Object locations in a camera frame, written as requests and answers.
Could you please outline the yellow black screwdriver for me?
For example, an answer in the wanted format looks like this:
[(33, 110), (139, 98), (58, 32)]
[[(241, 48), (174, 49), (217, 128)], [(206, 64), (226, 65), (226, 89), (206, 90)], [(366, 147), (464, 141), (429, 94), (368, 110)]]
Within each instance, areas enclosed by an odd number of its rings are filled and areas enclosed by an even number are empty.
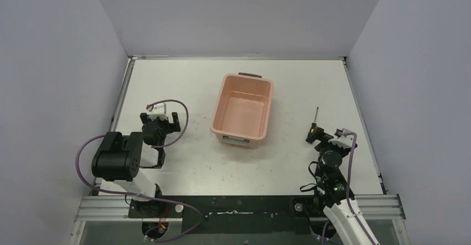
[(319, 107), (317, 107), (316, 110), (315, 110), (314, 120), (313, 120), (313, 123), (311, 124), (310, 133), (314, 133), (314, 131), (317, 127), (318, 111), (319, 111)]

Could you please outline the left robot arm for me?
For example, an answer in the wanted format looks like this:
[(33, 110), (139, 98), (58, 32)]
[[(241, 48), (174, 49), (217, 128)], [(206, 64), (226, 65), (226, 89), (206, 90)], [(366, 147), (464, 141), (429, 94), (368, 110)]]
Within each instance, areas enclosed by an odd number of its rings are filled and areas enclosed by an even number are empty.
[(160, 187), (143, 173), (144, 169), (160, 169), (166, 153), (166, 137), (180, 132), (176, 112), (169, 118), (165, 112), (148, 112), (139, 115), (142, 129), (123, 135), (108, 132), (95, 153), (91, 170), (95, 177), (121, 186), (134, 193), (130, 207), (144, 217), (157, 218), (165, 214), (167, 205), (160, 199)]

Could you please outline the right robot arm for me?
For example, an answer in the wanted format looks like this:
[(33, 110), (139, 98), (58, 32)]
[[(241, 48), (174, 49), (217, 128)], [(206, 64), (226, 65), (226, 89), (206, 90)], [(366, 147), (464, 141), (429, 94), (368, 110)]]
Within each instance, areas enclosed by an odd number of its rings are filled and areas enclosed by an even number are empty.
[(309, 170), (315, 180), (309, 191), (314, 192), (315, 213), (327, 217), (321, 230), (311, 227), (320, 243), (330, 241), (327, 230), (332, 227), (343, 244), (380, 244), (350, 185), (357, 134), (342, 128), (331, 135), (312, 123), (305, 141), (309, 144), (319, 142), (314, 146), (318, 152), (318, 159), (312, 162), (316, 165), (315, 170)]

